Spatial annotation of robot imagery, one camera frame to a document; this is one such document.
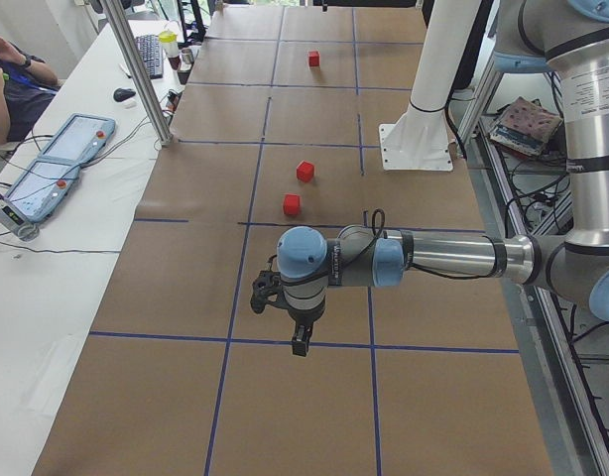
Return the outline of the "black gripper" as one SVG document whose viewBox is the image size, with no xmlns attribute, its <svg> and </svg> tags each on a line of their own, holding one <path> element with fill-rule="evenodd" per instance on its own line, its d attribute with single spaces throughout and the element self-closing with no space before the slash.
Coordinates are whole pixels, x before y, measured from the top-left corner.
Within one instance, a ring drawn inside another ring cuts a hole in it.
<svg viewBox="0 0 609 476">
<path fill-rule="evenodd" d="M 291 340 L 292 354 L 306 356 L 310 343 L 310 327 L 322 317 L 325 311 L 325 298 L 294 299 L 287 298 L 288 314 L 296 323 Z"/>
</svg>

